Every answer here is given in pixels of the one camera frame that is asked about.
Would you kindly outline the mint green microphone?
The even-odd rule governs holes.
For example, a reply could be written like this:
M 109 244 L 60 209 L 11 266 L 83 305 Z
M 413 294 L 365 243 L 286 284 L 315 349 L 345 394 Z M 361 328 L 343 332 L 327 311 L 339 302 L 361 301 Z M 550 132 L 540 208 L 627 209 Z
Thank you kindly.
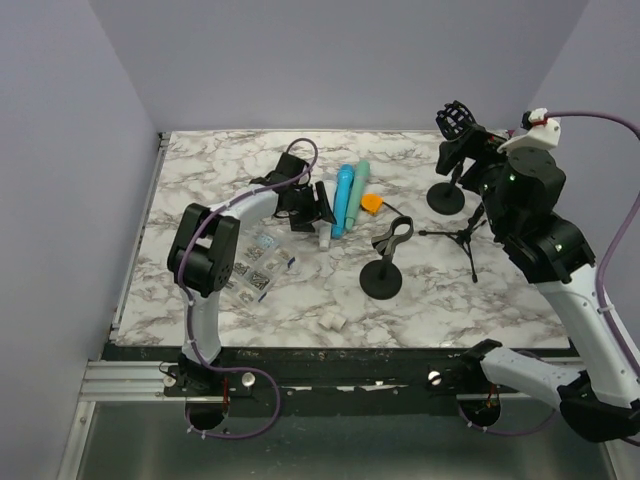
M 364 189 L 370 175 L 370 163 L 367 160 L 360 160 L 355 168 L 354 178 L 351 186 L 349 201 L 347 205 L 344 228 L 351 231 L 355 225 L 360 202 L 364 194 Z

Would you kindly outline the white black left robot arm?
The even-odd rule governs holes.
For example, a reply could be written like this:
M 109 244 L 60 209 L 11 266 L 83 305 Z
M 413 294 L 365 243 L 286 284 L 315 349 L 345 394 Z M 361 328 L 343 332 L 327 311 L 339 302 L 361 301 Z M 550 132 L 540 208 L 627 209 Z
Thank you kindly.
M 308 180 L 315 163 L 286 151 L 274 170 L 253 179 L 234 198 L 216 207 L 192 203 L 184 211 L 167 267 L 181 290 L 185 311 L 178 365 L 197 393 L 214 393 L 222 373 L 240 370 L 214 364 L 222 350 L 220 292 L 233 271 L 240 233 L 268 217 L 286 218 L 291 231 L 304 233 L 313 232 L 319 221 L 335 221 L 323 183 Z

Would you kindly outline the black shock-mount tripod stand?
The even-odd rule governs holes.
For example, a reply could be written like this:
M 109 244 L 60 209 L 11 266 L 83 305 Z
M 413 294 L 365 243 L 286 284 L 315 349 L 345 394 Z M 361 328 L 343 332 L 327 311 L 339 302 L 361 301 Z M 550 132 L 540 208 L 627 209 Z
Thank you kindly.
M 419 236 L 442 236 L 446 237 L 456 243 L 459 246 L 465 255 L 468 257 L 471 268 L 471 279 L 473 283 L 478 282 L 478 275 L 475 268 L 475 262 L 473 257 L 473 252 L 471 248 L 471 237 L 473 233 L 483 225 L 487 223 L 486 220 L 482 220 L 482 216 L 485 214 L 485 207 L 480 204 L 473 215 L 468 219 L 467 226 L 463 229 L 457 230 L 455 232 L 452 231 L 428 231 L 425 229 L 419 230 Z

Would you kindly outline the black round-base microphone stand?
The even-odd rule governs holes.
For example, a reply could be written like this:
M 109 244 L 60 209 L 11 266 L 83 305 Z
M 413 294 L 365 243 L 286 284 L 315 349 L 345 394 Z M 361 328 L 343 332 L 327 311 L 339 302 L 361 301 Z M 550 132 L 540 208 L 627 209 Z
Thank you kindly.
M 371 239 L 379 260 L 367 263 L 359 275 L 363 292 L 376 300 L 388 300 L 396 296 L 402 287 L 402 274 L 393 263 L 397 246 L 408 241 L 414 233 L 413 219 L 409 216 L 395 218 L 382 235 Z

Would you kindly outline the blue microphone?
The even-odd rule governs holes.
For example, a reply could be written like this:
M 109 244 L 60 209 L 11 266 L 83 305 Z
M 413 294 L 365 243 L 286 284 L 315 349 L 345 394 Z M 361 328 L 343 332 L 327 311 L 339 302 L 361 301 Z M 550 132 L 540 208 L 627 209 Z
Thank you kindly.
M 339 239 L 344 234 L 346 212 L 354 179 L 355 169 L 350 164 L 340 167 L 336 179 L 336 192 L 334 196 L 333 215 L 336 222 L 331 227 L 331 238 Z

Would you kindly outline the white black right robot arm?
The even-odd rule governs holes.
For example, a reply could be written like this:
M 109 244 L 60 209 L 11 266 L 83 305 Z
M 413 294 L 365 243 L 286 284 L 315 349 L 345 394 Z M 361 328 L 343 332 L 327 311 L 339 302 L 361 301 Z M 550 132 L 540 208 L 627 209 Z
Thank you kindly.
M 467 124 L 445 133 L 436 171 L 479 195 L 495 242 L 551 305 L 584 365 L 558 367 L 484 340 L 463 355 L 462 384 L 474 392 L 498 384 L 525 393 L 591 442 L 637 435 L 639 352 L 626 344 L 622 322 L 603 302 L 583 233 L 553 210 L 566 175 L 549 150 Z

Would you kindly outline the white microphone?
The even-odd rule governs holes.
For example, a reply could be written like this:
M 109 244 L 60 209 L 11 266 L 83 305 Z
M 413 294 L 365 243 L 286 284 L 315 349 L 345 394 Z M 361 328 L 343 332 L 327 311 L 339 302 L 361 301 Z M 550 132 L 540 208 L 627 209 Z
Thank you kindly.
M 333 207 L 337 190 L 337 181 L 333 177 L 325 177 L 321 181 L 321 183 L 322 185 L 317 188 L 321 213 L 319 227 L 319 248 L 321 251 L 328 251 L 330 246 L 332 227 L 335 224 Z

